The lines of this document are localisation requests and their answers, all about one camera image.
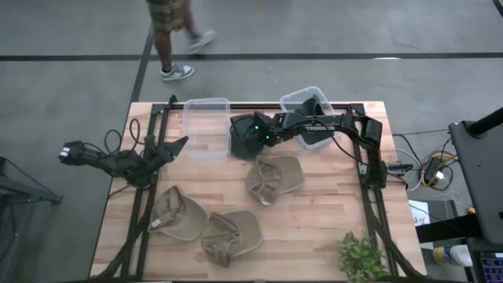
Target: gray floor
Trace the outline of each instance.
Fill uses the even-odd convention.
[[[194,0],[193,10],[202,28],[218,31],[208,53],[503,52],[503,18],[491,0]],[[0,56],[140,55],[148,29],[145,3],[138,0],[0,2]],[[185,48],[184,35],[176,34],[174,52]],[[333,101],[385,101],[396,133],[446,128],[503,105],[503,59],[190,64],[194,77],[168,84],[160,81],[159,62],[149,62],[139,100],[166,101],[176,94],[180,101],[276,101],[318,86]],[[138,66],[0,61],[0,154],[64,194],[59,207],[38,204],[17,267],[20,282],[87,276],[110,178],[59,164],[57,154],[65,141],[101,145],[108,129],[123,128]],[[410,138],[425,156],[447,135]],[[402,140],[395,142],[407,149]],[[454,169],[457,210],[464,214],[471,200],[461,171]],[[423,188],[409,196],[441,199],[437,195]],[[463,279],[437,266],[428,270],[434,277]]]

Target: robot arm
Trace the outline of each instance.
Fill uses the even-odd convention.
[[[359,131],[356,123],[362,125]],[[251,135],[259,146],[272,147],[286,142],[293,137],[310,132],[345,133],[353,142],[360,145],[367,152],[368,163],[360,160],[361,167],[366,167],[365,183],[369,188],[382,189],[386,187],[387,168],[380,157],[380,138],[383,125],[368,116],[356,116],[352,113],[334,116],[302,116],[297,113],[277,113],[273,118],[260,112],[253,116]]]
[[[174,142],[156,145],[154,136],[145,138],[143,155],[134,150],[123,150],[117,154],[107,154],[89,149],[81,141],[70,141],[63,145],[59,155],[60,162],[67,165],[89,165],[102,169],[112,177],[121,177],[137,188],[146,188],[152,183],[152,176],[164,164],[171,163],[182,151],[189,138],[183,137]]]

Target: wooden table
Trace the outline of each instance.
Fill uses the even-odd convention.
[[[383,123],[383,160],[395,162],[395,145],[384,103],[362,103],[367,116]],[[133,103],[127,125],[131,119],[139,119],[141,132],[145,134],[151,106],[152,103]],[[233,110],[232,114],[250,111]],[[279,110],[265,111],[269,114],[275,112]],[[182,110],[170,110],[166,141],[180,138],[181,128]],[[122,149],[130,149],[133,139],[128,130],[124,133]],[[352,153],[351,140],[346,136],[340,140],[340,144]],[[344,155],[335,144],[319,153],[306,154],[295,140],[276,145],[266,154],[297,156],[305,178],[302,189],[280,196],[278,202],[269,207],[258,204],[245,192],[244,178],[252,167],[249,162],[230,157],[224,164],[205,164],[182,154],[175,162],[161,168],[157,196],[178,184],[207,211],[224,212],[238,208],[253,211],[259,219],[263,242],[253,252],[235,259],[230,268],[222,268],[208,262],[200,239],[176,243],[164,234],[152,233],[144,280],[346,279],[346,274],[339,270],[339,241],[348,231],[362,235],[367,230],[354,160]],[[122,179],[114,180],[111,192],[125,184]],[[388,183],[383,195],[393,240],[413,266],[426,274],[404,187]],[[133,199],[134,189],[126,189],[108,201],[90,275],[99,274],[106,268],[126,240]],[[137,253],[138,246],[133,250],[132,266],[136,266]]]

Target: green plant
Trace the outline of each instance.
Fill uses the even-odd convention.
[[[389,275],[380,261],[384,257],[379,249],[374,249],[368,237],[356,238],[353,232],[346,233],[341,243],[341,271],[346,272],[351,282],[373,281]]]

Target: shorts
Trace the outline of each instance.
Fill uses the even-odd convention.
[[[188,0],[146,0],[152,25],[158,31],[179,31],[184,27]]]

